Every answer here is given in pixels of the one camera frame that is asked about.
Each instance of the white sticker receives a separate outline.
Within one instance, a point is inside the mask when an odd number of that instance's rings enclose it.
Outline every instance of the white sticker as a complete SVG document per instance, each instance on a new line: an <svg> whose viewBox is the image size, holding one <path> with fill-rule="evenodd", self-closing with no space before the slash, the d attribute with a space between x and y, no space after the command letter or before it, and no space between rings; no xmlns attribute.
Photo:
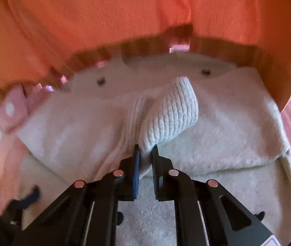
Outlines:
<svg viewBox="0 0 291 246"><path fill-rule="evenodd" d="M276 236L269 237L261 246L281 246Z"/></svg>

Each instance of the orange cloth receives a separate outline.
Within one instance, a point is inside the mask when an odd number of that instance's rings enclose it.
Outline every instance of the orange cloth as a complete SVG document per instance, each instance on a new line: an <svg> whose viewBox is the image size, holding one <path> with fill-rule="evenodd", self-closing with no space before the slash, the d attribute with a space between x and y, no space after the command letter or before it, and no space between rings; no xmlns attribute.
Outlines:
<svg viewBox="0 0 291 246"><path fill-rule="evenodd" d="M259 64L260 75L280 108L285 106L291 96L291 0L0 0L0 87L36 82L75 52L185 24L195 37L267 53L273 65Z"/></svg>

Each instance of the folded garment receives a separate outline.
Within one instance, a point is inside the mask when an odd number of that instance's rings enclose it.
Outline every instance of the folded garment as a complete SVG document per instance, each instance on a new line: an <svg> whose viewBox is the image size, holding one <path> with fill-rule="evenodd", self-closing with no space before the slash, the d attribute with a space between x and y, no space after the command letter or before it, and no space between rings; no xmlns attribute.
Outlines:
<svg viewBox="0 0 291 246"><path fill-rule="evenodd" d="M148 69L133 67L135 60L129 60L129 66L118 61L123 69L117 69L112 61L103 70L111 75L108 77L96 69L84 72L70 83L70 93L53 93L18 136L38 160L68 184L77 179L100 179L131 154L134 143L141 145L146 172L149 149L162 143L160 154L193 177L208 172L229 174L221 183L231 186L228 190L232 194L242 185L241 202L253 213L265 211L270 216L266 224L288 243L291 151L278 107L255 69L186 56L180 62L174 62L176 55L148 58ZM158 59L164 63L170 58L163 70L160 65L151 66ZM176 76L191 80L179 77L169 84ZM146 207L147 202L140 201L140 206Z"/></svg>

